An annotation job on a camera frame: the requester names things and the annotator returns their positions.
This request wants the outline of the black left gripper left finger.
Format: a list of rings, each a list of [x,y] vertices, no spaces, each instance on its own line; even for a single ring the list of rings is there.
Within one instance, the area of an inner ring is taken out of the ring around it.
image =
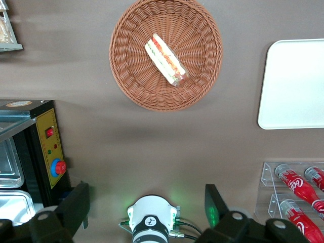
[[[26,223],[1,219],[1,242],[73,242],[89,210],[90,187],[80,182],[58,206],[38,211]]]

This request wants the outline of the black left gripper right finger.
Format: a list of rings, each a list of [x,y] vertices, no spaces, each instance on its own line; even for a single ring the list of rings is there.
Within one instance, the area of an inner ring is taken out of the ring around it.
[[[205,186],[205,213],[210,228],[196,242],[308,242],[291,222],[269,219],[264,225],[231,211],[214,184]]]

